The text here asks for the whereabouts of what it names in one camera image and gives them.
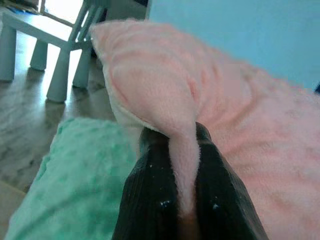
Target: pink blanket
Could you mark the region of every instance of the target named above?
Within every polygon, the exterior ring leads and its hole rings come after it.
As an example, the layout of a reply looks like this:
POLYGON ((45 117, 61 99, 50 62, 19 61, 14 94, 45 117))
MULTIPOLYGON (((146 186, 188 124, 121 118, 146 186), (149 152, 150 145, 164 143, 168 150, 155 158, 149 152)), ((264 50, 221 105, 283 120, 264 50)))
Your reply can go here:
POLYGON ((270 239, 320 239, 320 97, 166 24, 91 29, 118 121, 170 138, 182 231, 195 222, 198 121, 247 187, 270 239))

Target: chair backrest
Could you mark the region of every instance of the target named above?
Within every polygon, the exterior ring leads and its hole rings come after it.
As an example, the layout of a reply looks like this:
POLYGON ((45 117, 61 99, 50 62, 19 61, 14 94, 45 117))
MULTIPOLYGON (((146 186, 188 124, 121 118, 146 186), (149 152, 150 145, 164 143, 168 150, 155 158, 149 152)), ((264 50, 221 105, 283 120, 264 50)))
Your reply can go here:
POLYGON ((89 27, 98 22, 104 10, 110 7, 111 0, 83 0, 68 41, 83 42, 89 39, 89 27))

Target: white children's chair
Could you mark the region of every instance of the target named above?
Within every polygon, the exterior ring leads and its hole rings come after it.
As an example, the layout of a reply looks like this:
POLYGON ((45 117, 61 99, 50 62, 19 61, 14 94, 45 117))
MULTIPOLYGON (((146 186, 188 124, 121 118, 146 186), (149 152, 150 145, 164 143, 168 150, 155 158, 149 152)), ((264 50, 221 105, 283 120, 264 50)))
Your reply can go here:
POLYGON ((60 48, 60 53, 47 92, 47 98, 64 102, 67 98, 70 52, 82 49, 73 79, 73 85, 86 88, 88 85, 91 38, 89 27, 96 23, 105 9, 111 7, 111 0, 84 0, 73 27, 64 25, 41 15, 19 15, 3 13, 0 36, 0 80, 12 81, 15 77, 17 31, 37 38, 30 66, 45 70, 48 44, 60 48))

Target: light blue wall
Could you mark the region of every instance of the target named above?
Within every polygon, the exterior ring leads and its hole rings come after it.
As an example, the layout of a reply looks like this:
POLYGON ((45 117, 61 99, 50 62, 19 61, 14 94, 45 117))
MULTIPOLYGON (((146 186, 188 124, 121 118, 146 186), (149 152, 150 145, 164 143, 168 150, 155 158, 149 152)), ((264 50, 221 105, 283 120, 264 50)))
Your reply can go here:
POLYGON ((320 0, 152 0, 149 18, 294 85, 320 82, 320 0))

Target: green minky blanket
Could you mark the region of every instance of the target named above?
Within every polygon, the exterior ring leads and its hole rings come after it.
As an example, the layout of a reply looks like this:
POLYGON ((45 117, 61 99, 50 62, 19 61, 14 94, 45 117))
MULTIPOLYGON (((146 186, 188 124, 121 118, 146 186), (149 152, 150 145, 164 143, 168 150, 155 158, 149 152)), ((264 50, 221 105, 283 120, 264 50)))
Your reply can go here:
POLYGON ((62 123, 5 240, 108 240, 125 180, 135 164, 116 123, 75 118, 62 123))

